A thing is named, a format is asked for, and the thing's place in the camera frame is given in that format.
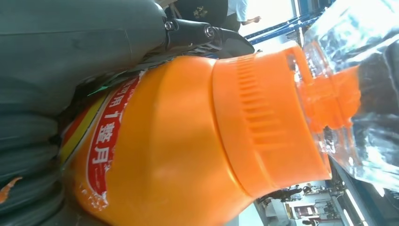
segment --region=orange plastic bottle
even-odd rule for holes
[[[255,198],[329,179],[294,62],[311,87],[296,45],[180,57],[122,84],[66,132],[77,200],[112,226],[220,226]]]

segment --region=red label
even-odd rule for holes
[[[110,169],[118,138],[122,113],[139,82],[139,78],[123,84],[108,99],[100,116],[88,152],[87,178],[92,190],[105,198],[105,174]]]

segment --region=yellow stripe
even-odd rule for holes
[[[98,111],[100,110],[101,106],[107,95],[104,95],[100,99],[97,100],[94,105],[91,106],[86,116],[83,118],[80,125],[76,128],[73,135],[69,138],[64,146],[61,147],[60,158],[61,158],[61,165],[64,165],[68,158],[74,154],[76,147],[82,140],[83,136],[89,130],[91,123],[94,121]]]

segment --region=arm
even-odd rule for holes
[[[241,22],[242,25],[247,25],[247,24],[251,24],[251,23],[258,23],[261,20],[260,16],[257,16],[253,19],[249,19],[247,21]]]
[[[242,25],[258,23],[261,20],[260,16],[248,19],[247,11],[248,11],[247,0],[242,0],[239,3],[237,3],[237,8],[236,8],[237,21],[241,22]]]

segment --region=white shirt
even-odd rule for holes
[[[245,22],[248,20],[247,8],[248,0],[229,0],[229,9],[227,10],[227,16],[236,13],[237,21]]]

